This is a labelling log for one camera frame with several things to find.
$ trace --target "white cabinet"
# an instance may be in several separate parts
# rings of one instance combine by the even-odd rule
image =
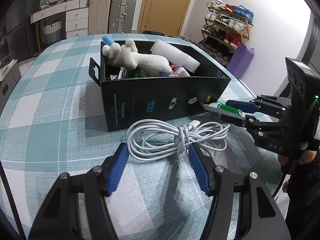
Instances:
[[[79,8],[79,0],[71,0],[68,2],[56,4],[54,6],[54,13],[56,14],[64,11],[77,9],[77,8]]]
[[[30,22],[31,23],[34,23],[36,21],[39,21],[41,19],[44,19],[50,15],[53,15],[54,14],[54,9],[53,9],[53,6],[47,8],[47,9],[43,9],[39,12],[36,12],[35,14],[31,15],[30,17]]]
[[[67,39],[76,38],[80,36],[87,36],[87,35],[88,35],[88,28],[73,30],[73,31],[67,32]]]
[[[83,8],[78,10],[72,10],[66,12],[66,22],[72,21],[72,20],[78,20],[83,18],[88,18],[89,16],[89,8]]]
[[[66,32],[88,28],[88,18],[66,22]]]

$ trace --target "plaid bedsheet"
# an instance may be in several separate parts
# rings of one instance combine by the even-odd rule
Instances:
[[[115,41],[129,37],[162,39],[193,46],[232,77],[221,102],[252,98],[232,74],[189,42],[142,34],[110,36]],[[60,173],[85,173],[112,155],[120,142],[125,142],[126,130],[108,132],[100,88],[88,75],[90,58],[100,62],[101,37],[67,39],[48,47],[18,82],[0,117],[0,159],[27,236]],[[270,121],[263,114],[256,117]],[[198,117],[201,121],[212,118]],[[192,119],[185,117],[170,123],[187,124]],[[255,147],[243,128],[231,126],[227,141],[228,148],[217,156],[217,162],[240,173],[257,172],[273,192],[281,176],[276,155]],[[234,237],[237,195],[234,200],[229,239]],[[121,240],[197,240],[211,202],[212,198],[200,190],[183,156],[177,156],[154,163],[129,158],[118,190],[107,205]],[[0,206],[16,228],[2,184]],[[84,237],[90,238],[90,234],[84,232]]]

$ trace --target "plush bunny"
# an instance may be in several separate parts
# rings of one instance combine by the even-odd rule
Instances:
[[[111,66],[126,69],[139,67],[152,76],[169,76],[172,72],[169,61],[165,57],[138,53],[132,39],[127,39],[122,46],[107,36],[102,39],[106,44],[102,47],[102,53],[107,57],[107,63]]]

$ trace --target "red shoe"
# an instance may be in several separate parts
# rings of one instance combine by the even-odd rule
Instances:
[[[224,10],[231,13],[233,12],[233,10],[237,10],[238,8],[239,8],[238,6],[228,5],[228,4],[224,6]]]
[[[239,36],[233,35],[230,45],[236,49],[238,48],[240,43],[241,43],[241,38]]]
[[[224,41],[225,43],[230,44],[230,42],[232,41],[233,36],[234,36],[234,35],[233,35],[232,33],[227,33],[227,34],[226,34],[226,37],[224,38],[223,41]]]

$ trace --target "white suitcase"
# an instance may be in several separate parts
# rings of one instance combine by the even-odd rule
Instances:
[[[90,0],[88,34],[108,33],[111,0]]]

